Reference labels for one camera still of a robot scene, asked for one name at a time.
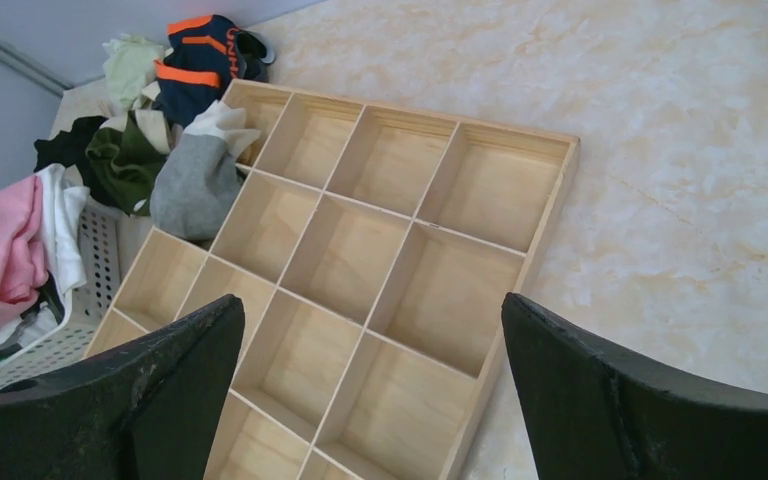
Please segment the white folded cloth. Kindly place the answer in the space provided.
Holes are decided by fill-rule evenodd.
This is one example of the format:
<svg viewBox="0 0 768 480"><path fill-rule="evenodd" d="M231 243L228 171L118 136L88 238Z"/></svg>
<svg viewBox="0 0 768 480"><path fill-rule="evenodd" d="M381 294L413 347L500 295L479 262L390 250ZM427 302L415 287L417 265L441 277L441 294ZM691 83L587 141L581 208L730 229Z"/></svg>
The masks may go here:
<svg viewBox="0 0 768 480"><path fill-rule="evenodd" d="M59 164L50 165L33 175L42 183L43 213L40 237L46 252L47 281L53 281L58 297L64 297L86 282L78 246L78 227L89 190L84 186L71 184L65 177L64 167ZM39 301L43 286L38 289L38 300L27 310ZM17 320L0 329L0 345L18 327L22 313Z"/></svg>

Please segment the cream cloth piece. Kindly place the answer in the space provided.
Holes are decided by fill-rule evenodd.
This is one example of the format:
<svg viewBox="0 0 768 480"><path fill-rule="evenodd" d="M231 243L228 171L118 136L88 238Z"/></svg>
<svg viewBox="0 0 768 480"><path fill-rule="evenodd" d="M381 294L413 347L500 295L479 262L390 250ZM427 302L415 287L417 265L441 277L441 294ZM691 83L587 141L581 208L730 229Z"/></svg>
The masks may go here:
<svg viewBox="0 0 768 480"><path fill-rule="evenodd" d="M161 154L168 155L173 147L173 135L170 132L169 123L162 111L152 108L159 94L159 83L151 82L141 90L127 114L107 119L101 124L101 128L124 132L127 119L133 116L138 129L153 148Z"/></svg>

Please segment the black underwear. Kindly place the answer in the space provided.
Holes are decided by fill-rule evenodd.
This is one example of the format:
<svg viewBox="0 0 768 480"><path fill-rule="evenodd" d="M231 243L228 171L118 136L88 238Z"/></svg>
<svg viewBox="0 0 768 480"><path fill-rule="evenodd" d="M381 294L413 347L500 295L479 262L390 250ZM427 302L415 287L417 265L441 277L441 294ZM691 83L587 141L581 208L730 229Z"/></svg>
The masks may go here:
<svg viewBox="0 0 768 480"><path fill-rule="evenodd" d="M90 196L107 207L117 208L115 199L105 190L86 157L88 145L105 121L103 116L81 117L73 122L70 131L61 131L51 140L36 140L34 147L37 162L34 172L41 171L51 164L76 166L83 184L90 189Z"/></svg>

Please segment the dark green underwear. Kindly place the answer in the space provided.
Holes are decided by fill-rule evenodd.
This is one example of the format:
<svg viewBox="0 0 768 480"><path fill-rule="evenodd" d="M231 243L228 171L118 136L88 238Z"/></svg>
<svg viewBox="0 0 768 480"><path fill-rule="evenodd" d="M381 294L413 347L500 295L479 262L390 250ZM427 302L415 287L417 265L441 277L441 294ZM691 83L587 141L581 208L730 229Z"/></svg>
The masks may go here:
<svg viewBox="0 0 768 480"><path fill-rule="evenodd" d="M102 188L130 215L149 216L150 198L167 154L159 152L140 130L133 113L123 131L102 127L85 151Z"/></svg>

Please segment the light green underwear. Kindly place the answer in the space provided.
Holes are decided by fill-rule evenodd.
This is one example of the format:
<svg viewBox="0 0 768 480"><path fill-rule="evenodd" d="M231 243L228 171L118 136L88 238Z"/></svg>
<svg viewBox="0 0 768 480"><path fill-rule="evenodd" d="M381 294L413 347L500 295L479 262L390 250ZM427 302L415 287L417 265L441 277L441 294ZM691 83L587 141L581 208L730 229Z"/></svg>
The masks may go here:
<svg viewBox="0 0 768 480"><path fill-rule="evenodd" d="M130 109L155 80L155 61L166 56L167 48L132 34L121 34L102 46L108 56L103 71L110 100L122 110Z"/></svg>

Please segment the white perforated plastic basket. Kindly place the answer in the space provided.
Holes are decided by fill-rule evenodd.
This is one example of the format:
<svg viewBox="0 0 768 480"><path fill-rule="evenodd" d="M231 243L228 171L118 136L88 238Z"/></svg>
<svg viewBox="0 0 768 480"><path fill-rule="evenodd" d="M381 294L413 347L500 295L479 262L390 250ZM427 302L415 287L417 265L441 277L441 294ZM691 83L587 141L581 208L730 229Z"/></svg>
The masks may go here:
<svg viewBox="0 0 768 480"><path fill-rule="evenodd" d="M0 362L0 389L80 360L121 284L117 244L119 212L88 199L78 246L87 283L64 301L65 318L51 332Z"/></svg>

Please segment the pink folded cloth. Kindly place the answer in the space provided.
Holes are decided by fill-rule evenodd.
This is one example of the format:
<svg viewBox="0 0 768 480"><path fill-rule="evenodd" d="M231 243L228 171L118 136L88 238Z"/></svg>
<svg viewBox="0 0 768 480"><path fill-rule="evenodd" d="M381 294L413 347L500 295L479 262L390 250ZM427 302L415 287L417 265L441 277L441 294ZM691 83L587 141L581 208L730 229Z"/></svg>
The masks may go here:
<svg viewBox="0 0 768 480"><path fill-rule="evenodd" d="M0 190L0 329L38 300L48 279L42 200L35 175Z"/></svg>

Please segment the grey underwear white waistband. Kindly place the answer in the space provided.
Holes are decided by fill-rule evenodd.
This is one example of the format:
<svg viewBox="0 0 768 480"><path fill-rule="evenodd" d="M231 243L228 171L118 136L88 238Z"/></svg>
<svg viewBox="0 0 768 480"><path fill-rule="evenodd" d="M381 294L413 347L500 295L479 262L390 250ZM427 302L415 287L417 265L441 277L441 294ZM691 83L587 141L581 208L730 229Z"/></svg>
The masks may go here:
<svg viewBox="0 0 768 480"><path fill-rule="evenodd" d="M151 192L158 229L194 242L217 236L243 184L237 159L261 136L247 117L245 108L215 101L183 129Z"/></svg>

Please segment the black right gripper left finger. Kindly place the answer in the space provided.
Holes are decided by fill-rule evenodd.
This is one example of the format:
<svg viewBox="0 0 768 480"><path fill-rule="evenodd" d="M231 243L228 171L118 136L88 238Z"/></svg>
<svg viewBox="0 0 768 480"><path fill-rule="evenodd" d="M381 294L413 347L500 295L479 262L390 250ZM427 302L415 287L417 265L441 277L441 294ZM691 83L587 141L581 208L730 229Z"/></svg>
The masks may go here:
<svg viewBox="0 0 768 480"><path fill-rule="evenodd" d="M200 479L245 331L240 298L0 390L0 479Z"/></svg>

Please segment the navy orange underwear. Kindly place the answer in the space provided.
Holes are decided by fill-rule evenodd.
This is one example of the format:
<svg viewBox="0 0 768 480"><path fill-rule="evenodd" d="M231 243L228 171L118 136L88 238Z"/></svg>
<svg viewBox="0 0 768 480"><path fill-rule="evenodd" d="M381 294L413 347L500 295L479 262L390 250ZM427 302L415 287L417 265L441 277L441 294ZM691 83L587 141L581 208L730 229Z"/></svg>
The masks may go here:
<svg viewBox="0 0 768 480"><path fill-rule="evenodd" d="M185 127L222 98L235 79L266 83L276 51L265 37L212 14L167 26L172 52L154 62L160 93L156 106Z"/></svg>

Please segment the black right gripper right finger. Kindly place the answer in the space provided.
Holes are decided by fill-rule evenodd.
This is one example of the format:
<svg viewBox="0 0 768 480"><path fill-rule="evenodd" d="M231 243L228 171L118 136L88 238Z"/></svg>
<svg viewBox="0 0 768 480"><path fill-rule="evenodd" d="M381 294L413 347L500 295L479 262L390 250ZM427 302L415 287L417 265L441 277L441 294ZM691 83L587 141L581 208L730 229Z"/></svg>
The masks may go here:
<svg viewBox="0 0 768 480"><path fill-rule="evenodd" d="M768 394L671 367L518 293L501 308L542 479L768 479Z"/></svg>

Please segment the wooden compartment tray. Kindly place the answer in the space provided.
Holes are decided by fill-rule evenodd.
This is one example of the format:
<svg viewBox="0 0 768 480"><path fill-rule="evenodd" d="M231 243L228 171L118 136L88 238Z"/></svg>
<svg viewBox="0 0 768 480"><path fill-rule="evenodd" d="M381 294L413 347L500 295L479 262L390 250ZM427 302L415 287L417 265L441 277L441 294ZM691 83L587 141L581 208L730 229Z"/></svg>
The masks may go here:
<svg viewBox="0 0 768 480"><path fill-rule="evenodd" d="M214 299L246 327L209 479L455 479L577 137L237 80L260 132L216 238L152 229L90 347Z"/></svg>

